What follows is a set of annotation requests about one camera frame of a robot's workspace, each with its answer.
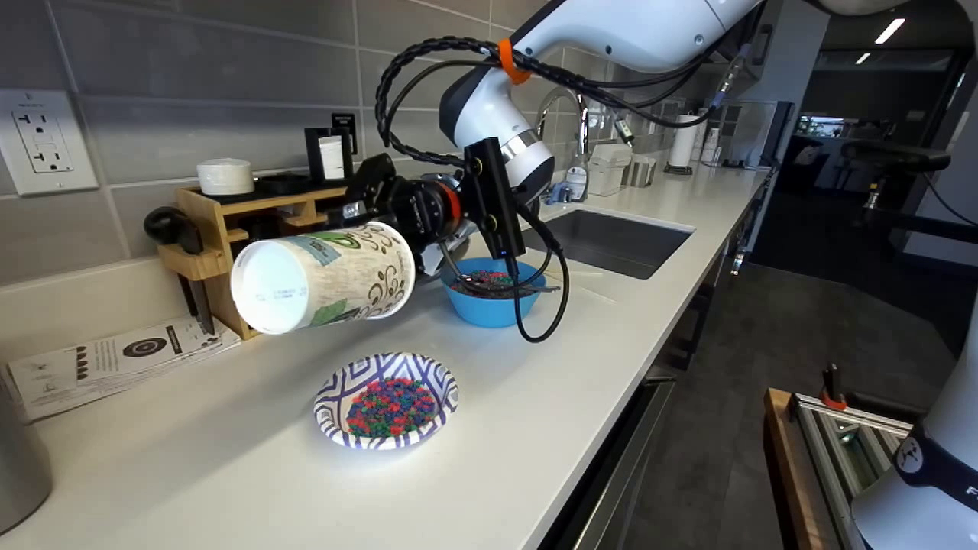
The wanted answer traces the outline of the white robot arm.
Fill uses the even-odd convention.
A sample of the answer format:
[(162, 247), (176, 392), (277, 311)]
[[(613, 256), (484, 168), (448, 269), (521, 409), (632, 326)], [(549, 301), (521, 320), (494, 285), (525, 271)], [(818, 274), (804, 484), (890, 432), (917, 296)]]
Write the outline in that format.
[[(426, 36), (402, 49), (374, 92), (376, 136), (384, 148), (429, 166), (461, 173), (461, 205), (494, 256), (523, 254), (518, 219), (555, 174), (555, 154), (513, 106), (512, 89), (528, 78), (572, 89), (616, 111), (638, 114), (616, 94), (616, 82), (590, 79), (547, 62), (557, 47), (577, 47), (638, 78), (695, 69), (715, 44), (743, 26), (763, 0), (547, 0), (513, 35)], [(419, 150), (396, 136), (396, 79), (435, 51), (467, 51), (474, 69), (440, 94), (440, 131), (452, 154)]]

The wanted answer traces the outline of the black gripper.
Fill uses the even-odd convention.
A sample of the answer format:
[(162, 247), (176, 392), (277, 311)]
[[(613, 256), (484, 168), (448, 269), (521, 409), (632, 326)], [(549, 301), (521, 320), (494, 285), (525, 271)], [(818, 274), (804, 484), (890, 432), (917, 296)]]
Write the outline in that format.
[(389, 154), (370, 157), (345, 183), (345, 222), (381, 219), (396, 228), (419, 266), (461, 260), (474, 222), (461, 212), (461, 193), (450, 177), (429, 174), (406, 180)]

